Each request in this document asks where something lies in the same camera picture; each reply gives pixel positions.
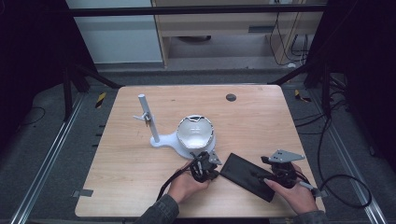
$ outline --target person's left hand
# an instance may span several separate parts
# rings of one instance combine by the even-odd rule
[[[187,161],[183,167],[188,166],[190,161]],[[186,171],[172,181],[171,187],[168,190],[168,195],[171,196],[177,203],[182,203],[190,196],[202,189],[207,189],[210,180],[206,180],[204,183],[200,183],[192,177],[191,173]]]

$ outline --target black curtain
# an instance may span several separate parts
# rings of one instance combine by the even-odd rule
[[[342,9],[323,15],[308,61],[319,57],[331,72],[345,74],[346,98],[370,147],[396,171],[396,4],[389,0],[329,4]],[[320,65],[309,71],[311,85],[320,81],[322,71]]]
[[[63,82],[73,63],[96,71],[73,18],[46,12],[64,0],[0,0],[0,152],[32,107],[36,94]]]

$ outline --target small round object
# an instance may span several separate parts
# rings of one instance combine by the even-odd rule
[[[236,100],[236,96],[235,96],[234,94],[232,94],[232,93],[227,94],[227,95],[225,96],[225,98],[226,98],[228,101],[230,101],[230,102],[233,102],[233,101]]]

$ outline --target cable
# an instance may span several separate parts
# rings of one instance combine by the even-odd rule
[[[306,178],[306,176],[303,173],[301,173],[300,171],[297,171],[297,170],[295,172],[296,172],[297,176],[300,177],[300,179],[302,179],[305,183],[311,184],[311,183],[309,183],[308,178]]]
[[[317,135],[321,133],[297,133],[297,134],[302,134],[302,135]]]
[[[345,91],[347,86],[346,84],[342,83],[340,80],[338,80],[335,77],[330,76],[330,80],[332,81],[333,85],[336,86],[339,90]]]
[[[187,171],[190,166],[192,165],[192,163],[195,162],[195,160],[193,160],[192,162],[189,163],[189,165],[187,165],[186,167],[184,167],[181,170],[177,170],[168,180],[166,180],[166,182],[163,184],[163,186],[161,187],[160,193],[158,194],[157,197],[157,201],[161,199],[161,197],[163,196],[163,192],[165,191],[165,189],[168,187],[168,185],[174,181],[178,176],[182,175],[185,171]]]
[[[308,35],[305,35],[305,42],[304,42],[304,49],[303,49],[303,61],[306,61],[306,59],[308,58]]]
[[[287,65],[287,64],[289,64],[289,63],[299,62],[298,60],[293,60],[293,59],[289,58],[289,56],[288,56],[288,54],[287,54],[287,52],[286,52],[285,44],[283,43],[282,35],[280,34],[279,23],[278,23],[278,22],[279,22],[279,12],[276,13],[276,21],[275,21],[275,25],[274,25],[274,30],[273,30],[273,32],[270,34],[270,49],[271,49],[271,51],[273,52],[273,55],[274,55],[274,57],[275,57],[275,52],[274,52],[274,49],[272,48],[272,44],[271,44],[271,43],[272,43],[272,35],[273,35],[273,33],[274,33],[274,31],[275,31],[275,29],[276,29],[276,27],[277,27],[277,32],[278,32],[278,34],[279,34],[280,43],[282,44],[283,53],[285,54],[286,58],[288,58],[290,61],[289,61],[288,63],[279,63],[279,62],[276,60],[276,57],[275,57],[275,62],[277,63],[277,65]]]
[[[39,120],[43,119],[44,116],[46,115],[46,109],[44,109],[44,108],[41,107],[41,106],[33,106],[32,109],[41,109],[41,110],[43,111],[43,114],[41,115],[40,118],[38,118],[38,119],[36,119],[36,120],[34,120],[34,121],[22,123],[22,124],[21,124],[22,126],[37,123]]]
[[[334,105],[332,105],[331,110],[336,109],[337,106],[342,105],[342,103],[344,103],[344,102],[345,102],[345,100],[340,100],[339,102],[335,103]],[[319,120],[320,118],[323,118],[323,117],[325,116],[324,114],[319,113],[319,114],[316,114],[316,115],[310,115],[310,116],[305,117],[305,118],[302,118],[302,119],[312,118],[312,117],[317,116],[317,115],[320,115],[320,116],[317,117],[317,118],[315,118],[315,119],[312,119],[312,120],[310,120],[310,121],[308,121],[308,122],[306,122],[306,123],[297,124],[297,125],[295,125],[295,127],[296,127],[296,128],[298,128],[298,127],[303,127],[303,126],[308,125],[308,124],[311,124],[311,123],[313,123],[313,122],[315,122],[315,121],[317,121],[317,120]]]
[[[343,95],[345,95],[345,92],[344,91],[334,91],[334,92],[332,92],[332,94],[330,94],[330,97],[333,97],[335,94],[343,94]]]
[[[304,117],[304,118],[301,118],[301,119],[294,119],[294,121],[296,121],[296,120],[302,120],[302,119],[309,119],[309,118],[312,118],[312,117],[314,117],[314,116],[317,116],[317,115],[321,115],[322,113],[317,113],[317,114],[315,114],[315,115],[310,115],[310,116],[307,116],[307,117]]]
[[[323,131],[322,131],[322,133],[320,135],[319,144],[318,144],[317,163],[318,163],[319,176],[320,176],[320,179],[322,181],[322,184],[320,185],[319,190],[323,190],[324,188],[326,188],[336,199],[338,199],[341,203],[343,203],[343,204],[345,204],[347,206],[350,206],[350,207],[353,207],[353,208],[365,208],[366,206],[368,206],[371,203],[371,201],[373,199],[373,196],[372,196],[372,193],[369,190],[369,188],[361,180],[359,180],[358,178],[356,178],[355,176],[352,176],[352,175],[332,175],[332,176],[328,177],[327,179],[324,179],[324,177],[323,177],[323,173],[321,171],[321,166],[320,166],[320,151],[321,151],[321,144],[323,142],[323,136],[324,136],[324,133],[325,133],[325,131],[327,129],[326,127],[328,126],[330,120],[331,119],[326,119],[325,125],[323,127]],[[327,186],[327,183],[329,181],[331,181],[331,180],[333,180],[335,178],[339,178],[339,177],[353,179],[353,180],[357,181],[358,183],[360,183],[367,190],[367,192],[369,194],[369,199],[367,200],[367,202],[365,204],[349,203],[346,200],[342,199],[340,196],[338,196],[336,193],[334,193],[334,191],[329,186]]]
[[[297,56],[297,57],[301,57],[303,54],[306,54],[309,49],[307,49],[307,45],[308,45],[308,35],[305,35],[305,41],[304,41],[304,47],[303,49],[293,49],[294,45],[296,43],[298,35],[294,36],[293,42],[291,43],[291,47],[290,47],[290,52],[292,55]]]

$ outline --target wooden tabletop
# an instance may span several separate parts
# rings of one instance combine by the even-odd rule
[[[188,115],[210,119],[217,138],[216,152],[224,163],[234,153],[268,171],[261,156],[277,149],[303,154],[299,136],[280,87],[274,85],[132,86],[120,89],[108,118],[84,189],[79,217],[140,217],[156,201],[164,182],[186,160],[170,147],[154,148],[141,116],[139,94],[145,94],[159,134],[177,129]],[[226,95],[236,100],[230,102]],[[296,161],[316,185],[307,160]],[[321,199],[319,209],[324,210]],[[219,176],[209,188],[180,207],[179,217],[293,217],[277,194],[267,201]]]

